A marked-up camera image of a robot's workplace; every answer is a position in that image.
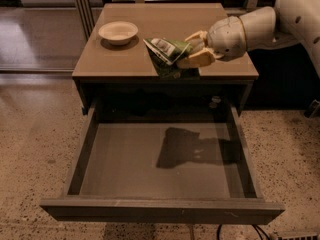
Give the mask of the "white rounded gripper body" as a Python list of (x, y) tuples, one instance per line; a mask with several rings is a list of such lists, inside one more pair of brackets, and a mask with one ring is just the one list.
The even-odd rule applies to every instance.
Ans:
[(240, 18), (231, 16), (214, 23), (207, 33), (207, 43), (217, 59), (230, 61), (242, 57), (247, 44)]

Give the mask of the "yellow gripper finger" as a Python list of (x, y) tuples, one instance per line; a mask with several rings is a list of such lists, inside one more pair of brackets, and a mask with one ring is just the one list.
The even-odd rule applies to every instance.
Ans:
[(224, 55), (215, 53), (210, 48), (203, 48), (183, 59), (176, 62), (179, 69), (191, 69), (209, 66), (214, 63), (217, 59), (223, 58)]
[(207, 31), (203, 31), (203, 30), (197, 31), (185, 39), (186, 42), (191, 42), (192, 40), (201, 40), (202, 42), (206, 43)]

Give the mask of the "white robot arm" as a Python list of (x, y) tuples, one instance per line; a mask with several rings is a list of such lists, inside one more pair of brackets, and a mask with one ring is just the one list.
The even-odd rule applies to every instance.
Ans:
[(272, 7), (219, 20), (186, 41), (192, 51), (177, 61), (180, 69), (233, 60), (252, 50), (280, 49), (300, 43), (320, 76), (320, 0), (276, 0)]

